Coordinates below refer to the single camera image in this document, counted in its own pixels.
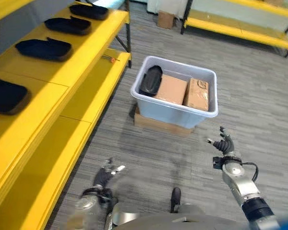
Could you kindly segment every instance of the plastic bin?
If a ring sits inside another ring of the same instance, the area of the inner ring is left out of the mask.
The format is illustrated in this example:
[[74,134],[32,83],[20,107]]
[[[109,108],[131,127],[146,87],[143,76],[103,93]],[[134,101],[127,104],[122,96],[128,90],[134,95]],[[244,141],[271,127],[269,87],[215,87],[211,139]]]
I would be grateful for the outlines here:
[[[147,70],[158,65],[163,73],[175,78],[189,81],[190,78],[201,79],[209,83],[209,109],[198,110],[184,105],[174,104],[153,97],[139,94],[139,88]],[[216,73],[209,69],[191,66],[160,57],[148,56],[138,72],[135,83],[131,88],[131,95],[137,99],[140,114],[158,121],[176,124],[185,128],[193,128],[207,117],[218,114]]]

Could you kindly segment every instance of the yellow shelf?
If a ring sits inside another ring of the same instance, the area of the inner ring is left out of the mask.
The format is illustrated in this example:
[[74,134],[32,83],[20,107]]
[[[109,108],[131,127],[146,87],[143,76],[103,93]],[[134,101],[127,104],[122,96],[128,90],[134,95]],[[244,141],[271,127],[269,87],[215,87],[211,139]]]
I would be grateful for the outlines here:
[[33,0],[0,0],[0,19]]
[[260,0],[225,0],[239,5],[248,6],[262,11],[288,17],[288,9],[281,6],[274,6]]
[[117,60],[114,64],[107,59],[101,58],[99,60],[64,108],[62,116],[86,122],[98,120],[131,56],[130,53],[119,52],[114,49],[107,49],[105,54],[115,57]]
[[129,53],[115,50],[107,50],[106,54],[116,56],[119,61],[112,64],[100,59],[67,104],[1,204],[0,230],[39,230],[45,227],[130,58]]
[[29,160],[31,152],[59,116],[60,103],[66,86],[47,83],[0,71],[0,79],[23,85],[32,99],[17,115],[0,115],[0,203],[18,174]]
[[[55,16],[70,18],[70,15],[67,7]],[[41,24],[21,39],[46,40],[50,37],[68,42],[72,44],[73,55],[67,61],[53,62],[23,56],[12,46],[0,56],[0,70],[68,87],[79,86],[128,21],[128,12],[110,10],[105,21],[74,16],[90,21],[93,31],[88,35],[79,36],[51,31]]]
[[288,50],[288,37],[284,32],[215,14],[190,10],[187,25]]
[[[56,14],[65,18],[70,15],[68,8]],[[129,15],[110,10],[106,20],[90,21],[93,31],[89,35],[54,32],[42,24],[22,39],[49,36],[71,43],[73,55],[65,62],[22,56],[15,47],[0,56],[0,78],[23,85],[33,93],[29,106],[18,115],[0,115],[0,204],[67,102],[121,27],[129,22]]]

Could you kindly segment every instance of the brown cardboard box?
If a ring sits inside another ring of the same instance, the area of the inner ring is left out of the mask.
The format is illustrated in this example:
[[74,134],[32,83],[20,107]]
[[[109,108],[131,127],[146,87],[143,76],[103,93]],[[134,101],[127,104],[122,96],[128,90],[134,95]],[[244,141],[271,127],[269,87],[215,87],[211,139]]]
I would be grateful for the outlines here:
[[184,80],[162,74],[161,84],[154,98],[175,104],[182,104],[187,84]]
[[178,125],[144,117],[140,115],[140,110],[138,107],[136,108],[134,114],[134,126],[153,129],[160,132],[167,132],[180,137],[186,137],[194,131],[194,128],[184,128]]
[[173,23],[174,23],[173,14],[164,11],[159,11],[157,26],[165,29],[171,29],[173,27]]
[[186,90],[183,105],[208,111],[209,87],[208,82],[191,78]]
[[284,0],[264,0],[266,3],[269,3],[271,5],[275,6],[281,6],[284,3]]

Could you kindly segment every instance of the wall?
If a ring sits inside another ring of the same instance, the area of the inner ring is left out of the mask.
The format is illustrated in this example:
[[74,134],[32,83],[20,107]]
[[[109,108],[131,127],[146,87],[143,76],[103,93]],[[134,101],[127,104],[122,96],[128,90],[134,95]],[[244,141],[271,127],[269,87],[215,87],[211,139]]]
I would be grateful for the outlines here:
[[[148,0],[147,10],[158,13],[159,10],[164,10],[162,9],[163,6],[167,6],[165,8],[166,10],[169,6],[172,6],[171,13],[183,18],[187,0],[176,0],[176,4],[166,4],[169,1],[172,0]],[[235,18],[247,23],[271,27],[280,31],[284,31],[288,27],[288,18],[286,17],[223,0],[193,0],[192,9]]]
[[73,0],[35,0],[0,20],[0,54]]

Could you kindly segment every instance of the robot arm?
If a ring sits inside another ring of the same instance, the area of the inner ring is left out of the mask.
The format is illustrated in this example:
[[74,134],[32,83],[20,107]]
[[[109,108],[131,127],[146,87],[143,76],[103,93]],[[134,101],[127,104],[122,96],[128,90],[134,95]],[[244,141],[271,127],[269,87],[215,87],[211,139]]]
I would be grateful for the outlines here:
[[[258,167],[254,163],[242,163],[241,157],[235,154],[234,144],[229,133],[223,127],[220,128],[220,131],[223,140],[207,139],[208,143],[223,153],[223,157],[213,157],[213,167],[222,170],[224,182],[229,186],[252,229],[279,229],[275,215],[261,197],[254,183],[257,179]],[[252,180],[245,175],[244,164],[256,166]]]
[[112,159],[106,161],[94,178],[93,187],[85,189],[75,204],[75,211],[64,225],[64,230],[97,230],[98,215],[101,208],[111,212],[115,205],[112,191],[106,188],[108,182],[125,168],[124,165],[115,167]]

